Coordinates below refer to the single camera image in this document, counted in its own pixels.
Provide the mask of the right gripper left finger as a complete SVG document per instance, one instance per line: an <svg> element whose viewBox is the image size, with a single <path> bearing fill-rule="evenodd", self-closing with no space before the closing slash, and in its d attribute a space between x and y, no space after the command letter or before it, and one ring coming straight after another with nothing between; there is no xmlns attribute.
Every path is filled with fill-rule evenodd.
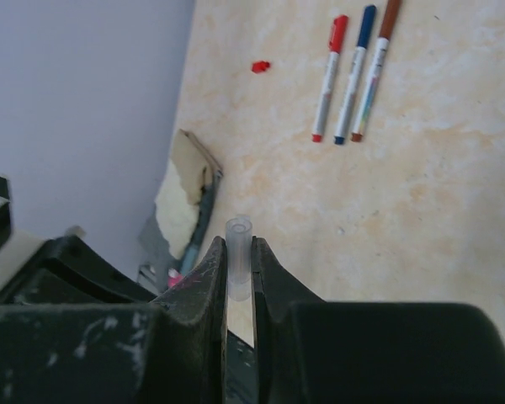
<svg viewBox="0 0 505 404"><path fill-rule="evenodd" d="M215 237L200 264L155 299L149 346L152 402L223 403L227 251Z"/></svg>

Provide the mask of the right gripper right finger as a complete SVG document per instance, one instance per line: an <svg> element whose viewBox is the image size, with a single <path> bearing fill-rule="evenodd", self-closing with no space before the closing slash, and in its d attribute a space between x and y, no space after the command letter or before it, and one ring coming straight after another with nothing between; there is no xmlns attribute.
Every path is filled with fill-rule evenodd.
<svg viewBox="0 0 505 404"><path fill-rule="evenodd" d="M302 403L303 358L293 307L322 299L287 271L268 242L252 239L252 311L259 403Z"/></svg>

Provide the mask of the clear pen cap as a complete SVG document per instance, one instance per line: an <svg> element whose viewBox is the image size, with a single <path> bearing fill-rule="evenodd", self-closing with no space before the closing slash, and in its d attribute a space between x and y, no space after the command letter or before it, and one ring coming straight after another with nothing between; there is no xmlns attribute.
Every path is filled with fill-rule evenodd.
<svg viewBox="0 0 505 404"><path fill-rule="evenodd" d="M252 228L248 215L226 223L228 295L234 301L245 301L251 295Z"/></svg>

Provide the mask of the red capped white pen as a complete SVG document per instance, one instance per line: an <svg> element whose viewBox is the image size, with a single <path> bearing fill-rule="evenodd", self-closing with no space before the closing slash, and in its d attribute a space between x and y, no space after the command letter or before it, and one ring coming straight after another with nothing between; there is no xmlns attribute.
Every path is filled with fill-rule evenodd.
<svg viewBox="0 0 505 404"><path fill-rule="evenodd" d="M315 121L311 132L311 139L313 142L321 142L325 133L333 85L338 71L338 61L343 48L343 41L348 21L349 17L345 14L341 14L332 22L328 41L329 55L327 58L327 66L322 80L321 94L316 108Z"/></svg>

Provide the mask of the blue end white pen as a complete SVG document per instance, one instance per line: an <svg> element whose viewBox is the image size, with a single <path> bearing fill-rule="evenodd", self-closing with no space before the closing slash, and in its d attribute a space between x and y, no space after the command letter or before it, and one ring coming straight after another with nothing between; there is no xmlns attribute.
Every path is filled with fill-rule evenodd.
<svg viewBox="0 0 505 404"><path fill-rule="evenodd" d="M363 64L369 45L369 39L375 22L377 7L370 4L364 8L359 37L353 54L352 66L348 75L348 83L343 97L343 102L338 114L338 122L333 137L334 144L344 144L351 121L355 99L359 88L359 80L363 71Z"/></svg>

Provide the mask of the dark red pen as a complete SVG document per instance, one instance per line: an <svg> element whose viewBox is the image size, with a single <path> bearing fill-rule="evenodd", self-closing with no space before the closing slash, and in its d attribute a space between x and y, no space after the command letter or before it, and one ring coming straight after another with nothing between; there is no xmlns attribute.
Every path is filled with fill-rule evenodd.
<svg viewBox="0 0 505 404"><path fill-rule="evenodd" d="M366 85L361 98L358 113L353 124L351 141L361 142L369 122L375 94L379 86L380 76L385 64L391 35L401 8L402 0L389 0L385 7L384 17L380 27L375 52L366 78Z"/></svg>

